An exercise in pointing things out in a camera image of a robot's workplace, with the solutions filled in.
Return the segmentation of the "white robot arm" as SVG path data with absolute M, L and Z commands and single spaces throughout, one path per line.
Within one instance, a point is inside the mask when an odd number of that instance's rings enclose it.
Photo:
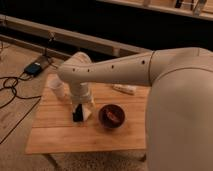
M 96 63 L 77 52 L 58 76 L 77 103 L 91 99 L 90 82 L 148 86 L 148 171 L 213 171 L 213 52 L 187 47 Z

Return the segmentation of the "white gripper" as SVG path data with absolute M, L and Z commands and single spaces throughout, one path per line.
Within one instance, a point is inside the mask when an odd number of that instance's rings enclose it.
M 73 121 L 82 122 L 83 119 L 87 120 L 92 112 L 86 104 L 92 105 L 94 103 L 90 85 L 88 83 L 71 83 L 69 90 L 72 105 L 77 107 L 73 112 Z

